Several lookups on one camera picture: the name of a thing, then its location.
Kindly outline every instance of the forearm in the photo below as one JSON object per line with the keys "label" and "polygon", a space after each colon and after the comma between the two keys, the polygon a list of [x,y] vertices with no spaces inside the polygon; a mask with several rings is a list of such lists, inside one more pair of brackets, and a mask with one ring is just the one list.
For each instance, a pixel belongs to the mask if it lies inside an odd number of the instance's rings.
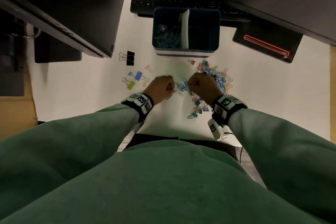
{"label": "forearm", "polygon": [[117,104],[2,141],[0,219],[111,157],[138,118]]}
{"label": "forearm", "polygon": [[335,216],[336,146],[283,119],[241,109],[229,120],[267,188],[319,218]]}

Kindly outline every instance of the white desk surface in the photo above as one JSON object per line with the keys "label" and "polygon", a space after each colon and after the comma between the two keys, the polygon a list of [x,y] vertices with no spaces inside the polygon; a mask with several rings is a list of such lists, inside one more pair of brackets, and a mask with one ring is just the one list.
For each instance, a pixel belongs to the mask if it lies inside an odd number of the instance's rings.
{"label": "white desk surface", "polygon": [[[137,71],[153,80],[172,75],[176,82],[188,79],[195,66],[189,58],[157,56],[152,46],[153,19],[130,12],[131,0],[124,1],[115,52],[111,59],[83,54],[80,62],[37,64],[33,40],[28,44],[28,65],[38,120],[50,121],[95,112],[120,103],[133,92],[142,91],[142,82],[132,90],[122,82]],[[304,36],[292,64],[281,62],[232,41],[236,29],[220,28],[219,49],[207,60],[218,70],[228,68],[233,78],[229,94],[249,108],[289,120],[330,140],[329,46]],[[120,52],[135,52],[135,65],[119,61]],[[196,64],[204,59],[192,58]],[[150,65],[153,73],[144,67]],[[174,94],[154,107],[140,132],[184,139],[212,139],[207,126],[211,113],[187,119],[194,107],[188,94]]]}

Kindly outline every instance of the fist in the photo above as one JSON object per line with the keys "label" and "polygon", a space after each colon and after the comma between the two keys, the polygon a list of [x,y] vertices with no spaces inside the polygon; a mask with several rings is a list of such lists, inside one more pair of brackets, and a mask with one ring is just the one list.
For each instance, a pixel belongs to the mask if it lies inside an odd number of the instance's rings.
{"label": "fist", "polygon": [[149,95],[154,105],[161,103],[174,92],[175,82],[171,75],[156,77],[142,92]]}
{"label": "fist", "polygon": [[208,105],[212,105],[213,101],[223,93],[218,87],[215,78],[202,73],[195,73],[190,77],[189,90],[196,93]]}

